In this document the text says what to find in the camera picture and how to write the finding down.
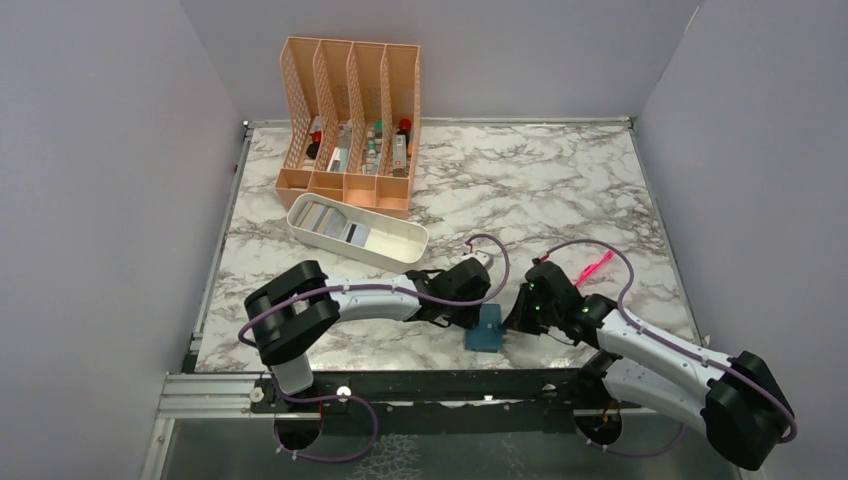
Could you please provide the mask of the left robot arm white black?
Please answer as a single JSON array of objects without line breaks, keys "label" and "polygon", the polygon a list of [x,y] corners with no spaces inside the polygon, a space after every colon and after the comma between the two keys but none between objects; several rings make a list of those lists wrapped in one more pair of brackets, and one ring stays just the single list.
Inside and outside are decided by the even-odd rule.
[{"label": "left robot arm white black", "polygon": [[486,266],[474,257],[448,270],[409,270],[382,281],[332,277],[306,260],[245,299],[248,323],[238,337],[257,349],[279,401],[298,411],[314,397],[307,352],[333,325],[389,319],[472,329],[490,287]]}]

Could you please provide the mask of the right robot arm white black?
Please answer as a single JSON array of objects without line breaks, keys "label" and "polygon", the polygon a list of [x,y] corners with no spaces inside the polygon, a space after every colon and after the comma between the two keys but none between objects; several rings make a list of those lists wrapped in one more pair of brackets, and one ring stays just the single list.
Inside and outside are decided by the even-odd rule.
[{"label": "right robot arm white black", "polygon": [[702,434],[740,468],[759,469],[791,428],[789,402],[759,356],[696,346],[606,296],[582,295],[552,262],[526,273],[504,325],[532,335],[556,328],[595,348],[576,383],[585,404],[614,399],[654,410]]}]

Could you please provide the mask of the teal card holder wallet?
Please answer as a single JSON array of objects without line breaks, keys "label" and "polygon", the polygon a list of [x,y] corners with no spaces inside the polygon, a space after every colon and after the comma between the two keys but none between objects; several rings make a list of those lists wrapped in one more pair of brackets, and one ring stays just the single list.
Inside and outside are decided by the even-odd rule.
[{"label": "teal card holder wallet", "polygon": [[478,353],[498,353],[503,343],[501,306],[493,303],[481,305],[478,324],[465,332],[464,349]]}]

